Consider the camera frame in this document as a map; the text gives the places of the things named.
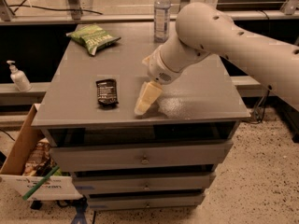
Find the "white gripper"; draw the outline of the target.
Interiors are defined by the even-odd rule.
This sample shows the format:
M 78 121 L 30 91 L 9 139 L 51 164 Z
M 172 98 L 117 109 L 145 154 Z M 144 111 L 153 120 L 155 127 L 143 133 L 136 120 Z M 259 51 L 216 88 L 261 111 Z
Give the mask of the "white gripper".
M 179 72 L 172 71 L 164 64 L 161 57 L 161 48 L 159 46 L 151 55 L 142 60 L 142 63 L 147 66 L 148 77 L 153 81 L 144 82 L 141 86 L 135 104 L 135 114 L 138 116 L 145 114 L 159 98 L 163 92 L 162 85 L 168 85 L 180 77 Z

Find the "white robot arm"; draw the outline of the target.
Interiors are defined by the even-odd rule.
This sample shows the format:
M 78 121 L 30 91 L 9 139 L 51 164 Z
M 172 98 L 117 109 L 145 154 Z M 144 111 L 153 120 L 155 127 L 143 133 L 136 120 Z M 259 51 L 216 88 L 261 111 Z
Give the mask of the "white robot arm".
M 176 32 L 143 60 L 149 82 L 135 104 L 145 114 L 162 94 L 162 86 L 190 65 L 216 54 L 253 77 L 277 97 L 299 108 L 299 47 L 236 26 L 231 17 L 206 3 L 192 3 L 178 14 Z

